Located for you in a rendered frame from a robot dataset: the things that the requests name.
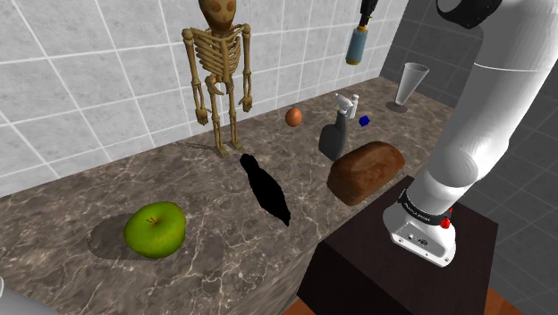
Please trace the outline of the blue bottle with yellow ends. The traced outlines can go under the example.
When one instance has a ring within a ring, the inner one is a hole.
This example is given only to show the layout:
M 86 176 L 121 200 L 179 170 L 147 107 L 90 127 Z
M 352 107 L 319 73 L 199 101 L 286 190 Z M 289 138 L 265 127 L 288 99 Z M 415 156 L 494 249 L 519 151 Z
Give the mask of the blue bottle with yellow ends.
M 345 56 L 345 62 L 349 65 L 358 65 L 364 53 L 366 41 L 368 38 L 368 21 L 370 14 L 361 16 L 359 25 L 353 30 L 348 50 Z

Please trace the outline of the clear cone-shaped glass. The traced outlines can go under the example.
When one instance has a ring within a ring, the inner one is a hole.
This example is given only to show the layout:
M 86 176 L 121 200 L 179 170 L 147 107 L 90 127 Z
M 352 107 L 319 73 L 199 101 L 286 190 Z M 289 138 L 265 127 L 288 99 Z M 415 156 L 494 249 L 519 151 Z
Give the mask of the clear cone-shaped glass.
M 406 63 L 403 68 L 402 77 L 394 101 L 386 103 L 386 107 L 397 113 L 405 113 L 408 108 L 406 101 L 415 91 L 417 86 L 429 73 L 429 68 L 423 64 Z

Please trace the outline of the grey spray bottle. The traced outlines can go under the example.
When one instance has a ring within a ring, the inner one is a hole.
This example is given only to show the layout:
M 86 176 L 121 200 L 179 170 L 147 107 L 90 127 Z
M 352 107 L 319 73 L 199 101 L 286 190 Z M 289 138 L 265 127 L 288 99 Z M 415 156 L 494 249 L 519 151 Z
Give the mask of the grey spray bottle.
M 357 94 L 353 94 L 351 98 L 334 94 L 334 106 L 338 106 L 336 120 L 334 124 L 327 124 L 322 129 L 318 143 L 318 149 L 332 161 L 342 156 L 347 140 L 347 121 L 355 116 L 358 102 Z

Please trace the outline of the tan skeleton figure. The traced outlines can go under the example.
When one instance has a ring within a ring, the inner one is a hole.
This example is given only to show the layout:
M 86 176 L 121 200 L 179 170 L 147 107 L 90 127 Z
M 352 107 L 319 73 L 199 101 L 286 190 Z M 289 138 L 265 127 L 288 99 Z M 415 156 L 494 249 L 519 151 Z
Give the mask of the tan skeleton figure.
M 182 39 L 189 58 L 191 87 L 197 122 L 213 124 L 216 152 L 226 157 L 228 152 L 222 139 L 220 117 L 216 109 L 216 96 L 229 98 L 230 143 L 242 150 L 238 137 L 234 103 L 234 81 L 239 61 L 243 61 L 243 96 L 239 101 L 244 112 L 252 108 L 249 47 L 251 28 L 247 23 L 233 24 L 236 0 L 199 0 L 208 28 L 188 28 Z

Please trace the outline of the brown bread loaf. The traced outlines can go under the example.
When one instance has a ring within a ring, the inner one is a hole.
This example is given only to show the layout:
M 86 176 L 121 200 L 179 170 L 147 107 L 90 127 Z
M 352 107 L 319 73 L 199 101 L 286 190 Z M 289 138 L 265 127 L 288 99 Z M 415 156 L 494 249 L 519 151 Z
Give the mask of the brown bread loaf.
M 404 165 L 396 147 L 372 141 L 336 160 L 326 185 L 344 204 L 355 206 L 390 182 Z

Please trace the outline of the dark robot stand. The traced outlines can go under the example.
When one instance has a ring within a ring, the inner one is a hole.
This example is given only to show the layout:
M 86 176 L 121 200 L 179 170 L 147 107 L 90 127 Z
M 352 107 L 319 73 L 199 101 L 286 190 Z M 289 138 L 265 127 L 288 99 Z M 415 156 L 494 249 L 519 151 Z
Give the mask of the dark robot stand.
M 411 183 L 401 179 L 321 241 L 298 290 L 315 315 L 520 315 L 488 286 L 497 225 L 453 207 L 457 251 L 445 268 L 394 244 L 384 209 Z

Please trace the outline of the green apple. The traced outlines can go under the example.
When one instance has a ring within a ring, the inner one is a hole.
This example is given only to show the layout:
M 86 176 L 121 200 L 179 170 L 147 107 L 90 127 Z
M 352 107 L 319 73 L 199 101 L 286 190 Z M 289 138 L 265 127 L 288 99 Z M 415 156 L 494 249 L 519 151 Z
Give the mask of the green apple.
M 139 255 L 161 259 L 182 247 L 186 219 L 174 202 L 159 201 L 135 212 L 123 229 L 126 244 Z

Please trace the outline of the grey rounded object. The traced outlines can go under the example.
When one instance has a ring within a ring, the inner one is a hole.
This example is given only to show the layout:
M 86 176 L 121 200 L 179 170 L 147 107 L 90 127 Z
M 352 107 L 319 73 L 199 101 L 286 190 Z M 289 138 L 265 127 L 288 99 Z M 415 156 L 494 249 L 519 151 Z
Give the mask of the grey rounded object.
M 0 315 L 59 315 L 52 307 L 9 289 L 0 277 Z

